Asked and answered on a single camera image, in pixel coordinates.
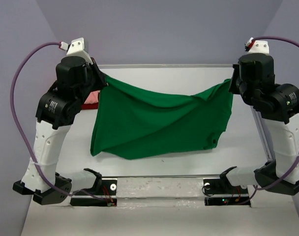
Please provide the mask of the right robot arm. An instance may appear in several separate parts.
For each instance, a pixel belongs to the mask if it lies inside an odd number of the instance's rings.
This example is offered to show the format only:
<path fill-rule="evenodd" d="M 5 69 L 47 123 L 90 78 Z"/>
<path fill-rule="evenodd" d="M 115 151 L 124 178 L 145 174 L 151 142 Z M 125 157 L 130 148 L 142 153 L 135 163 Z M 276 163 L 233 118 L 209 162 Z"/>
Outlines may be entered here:
<path fill-rule="evenodd" d="M 276 84 L 274 60 L 246 54 L 233 66 L 229 91 L 261 114 L 271 136 L 275 159 L 263 166 L 231 167 L 220 175 L 219 189 L 256 185 L 259 190 L 293 196 L 299 192 L 299 89 Z"/>

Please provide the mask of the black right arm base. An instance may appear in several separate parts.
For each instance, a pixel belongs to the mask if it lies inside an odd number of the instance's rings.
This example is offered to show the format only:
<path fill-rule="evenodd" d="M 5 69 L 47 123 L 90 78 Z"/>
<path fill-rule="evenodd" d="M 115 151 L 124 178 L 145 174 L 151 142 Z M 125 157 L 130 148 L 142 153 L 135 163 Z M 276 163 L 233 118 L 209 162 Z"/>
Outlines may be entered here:
<path fill-rule="evenodd" d="M 222 186 L 219 178 L 205 179 L 202 186 L 205 206 L 250 206 L 249 192 L 240 186 Z"/>

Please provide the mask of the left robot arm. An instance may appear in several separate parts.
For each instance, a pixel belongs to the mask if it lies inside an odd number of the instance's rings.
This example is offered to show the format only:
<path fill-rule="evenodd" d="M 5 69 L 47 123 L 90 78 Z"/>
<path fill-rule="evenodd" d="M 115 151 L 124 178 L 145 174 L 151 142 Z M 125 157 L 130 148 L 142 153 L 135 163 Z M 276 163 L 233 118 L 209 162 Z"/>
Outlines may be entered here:
<path fill-rule="evenodd" d="M 105 74 L 94 59 L 64 57 L 56 66 L 57 79 L 41 96 L 36 111 L 36 134 L 28 146 L 30 162 L 23 178 L 13 184 L 21 195 L 31 195 L 40 205 L 62 203 L 77 192 L 92 196 L 100 191 L 102 175 L 85 168 L 63 176 L 57 164 L 62 144 L 75 116 L 89 94 L 106 87 Z"/>

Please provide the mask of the dark red t shirt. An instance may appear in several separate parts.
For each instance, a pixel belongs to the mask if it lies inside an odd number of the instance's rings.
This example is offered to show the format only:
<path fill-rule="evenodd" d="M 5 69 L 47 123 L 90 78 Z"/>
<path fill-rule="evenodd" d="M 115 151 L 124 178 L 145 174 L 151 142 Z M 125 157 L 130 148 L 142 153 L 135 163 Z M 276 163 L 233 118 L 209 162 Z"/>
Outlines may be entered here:
<path fill-rule="evenodd" d="M 98 103 L 82 105 L 82 110 L 95 110 L 95 109 L 98 109 Z"/>

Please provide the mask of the green t shirt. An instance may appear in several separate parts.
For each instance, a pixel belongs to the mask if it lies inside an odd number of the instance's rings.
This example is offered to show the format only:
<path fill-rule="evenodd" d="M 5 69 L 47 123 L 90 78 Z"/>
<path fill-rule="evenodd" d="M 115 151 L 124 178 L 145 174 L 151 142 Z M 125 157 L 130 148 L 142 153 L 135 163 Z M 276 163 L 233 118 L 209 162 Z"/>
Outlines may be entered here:
<path fill-rule="evenodd" d="M 90 153 L 134 160 L 216 148 L 232 114 L 230 80 L 194 95 L 145 90 L 107 77 Z"/>

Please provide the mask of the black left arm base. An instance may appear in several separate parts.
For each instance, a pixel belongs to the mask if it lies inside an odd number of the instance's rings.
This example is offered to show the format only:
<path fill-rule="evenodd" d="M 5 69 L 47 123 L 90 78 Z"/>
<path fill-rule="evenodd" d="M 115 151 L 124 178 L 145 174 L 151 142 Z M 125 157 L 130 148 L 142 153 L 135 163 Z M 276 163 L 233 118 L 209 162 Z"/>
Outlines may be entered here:
<path fill-rule="evenodd" d="M 105 177 L 98 190 L 87 190 L 94 197 L 83 192 L 76 193 L 70 200 L 73 207 L 116 207 L 117 178 Z"/>

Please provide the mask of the pink t shirt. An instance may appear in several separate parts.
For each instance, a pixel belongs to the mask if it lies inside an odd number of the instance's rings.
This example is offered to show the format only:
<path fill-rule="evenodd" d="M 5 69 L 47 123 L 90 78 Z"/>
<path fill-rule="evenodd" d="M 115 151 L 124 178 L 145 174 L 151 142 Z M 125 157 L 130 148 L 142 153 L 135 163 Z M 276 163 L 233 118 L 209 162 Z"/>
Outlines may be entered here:
<path fill-rule="evenodd" d="M 99 94 L 100 94 L 100 91 L 93 91 L 91 92 L 87 99 L 85 100 L 84 104 L 96 104 L 98 103 L 99 101 Z"/>

